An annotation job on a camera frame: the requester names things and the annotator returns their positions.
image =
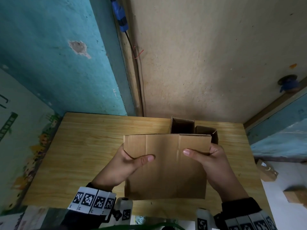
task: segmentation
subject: electrical wire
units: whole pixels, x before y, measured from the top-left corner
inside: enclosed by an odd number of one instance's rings
[[[109,226],[109,227],[99,228],[99,229],[102,229],[102,230],[153,230],[153,229],[161,228],[163,226],[169,226],[169,227],[178,228],[179,230],[185,230],[180,225],[175,224],[175,223],[170,223],[170,222],[162,222],[162,223],[152,224],[152,225],[147,225],[147,224],[144,224],[144,225],[139,225],[139,224],[114,225],[114,226]]]
[[[144,117],[144,107],[143,107],[143,97],[142,97],[142,87],[141,87],[141,80],[140,80],[140,73],[139,73],[139,69],[138,69],[138,61],[137,61],[137,58],[139,57],[139,55],[136,57],[135,53],[134,53],[134,48],[130,42],[130,38],[127,34],[127,31],[125,31],[125,34],[127,36],[127,39],[128,39],[128,42],[130,44],[130,47],[131,47],[131,50],[132,50],[132,53],[133,53],[133,58],[135,59],[135,63],[136,63],[136,69],[137,69],[137,76],[138,76],[138,84],[139,84],[139,87],[140,87],[140,101],[141,101],[141,104],[142,104],[142,116]]]

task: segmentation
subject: blue wall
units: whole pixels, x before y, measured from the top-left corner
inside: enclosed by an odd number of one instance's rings
[[[307,94],[247,133],[256,156],[307,158]]]
[[[135,115],[110,1],[104,4],[109,47],[89,0],[0,0],[0,66],[59,114]],[[68,41],[84,42],[91,58]]]

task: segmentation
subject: blue electrical connector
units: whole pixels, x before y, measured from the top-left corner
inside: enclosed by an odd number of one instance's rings
[[[125,32],[128,30],[128,23],[126,19],[125,10],[123,7],[121,7],[117,0],[111,0],[112,8],[114,11],[114,14],[117,18],[119,28],[121,32]]]

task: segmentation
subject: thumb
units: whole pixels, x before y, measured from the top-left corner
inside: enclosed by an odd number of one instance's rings
[[[193,149],[190,148],[185,148],[183,150],[183,154],[193,158],[194,160],[200,162],[202,165],[204,165],[206,163],[206,161],[209,159],[208,156],[201,154]]]
[[[135,169],[147,164],[148,162],[151,162],[155,159],[154,155],[145,155],[145,156],[140,156],[136,159],[133,160],[133,166]]]

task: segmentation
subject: open cardboard box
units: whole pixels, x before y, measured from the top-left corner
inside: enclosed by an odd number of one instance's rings
[[[134,172],[125,184],[125,197],[132,200],[205,198],[206,173],[202,165],[185,156],[184,148],[208,153],[218,142],[214,128],[173,118],[170,134],[125,135],[124,150],[133,158],[153,154],[155,160]]]

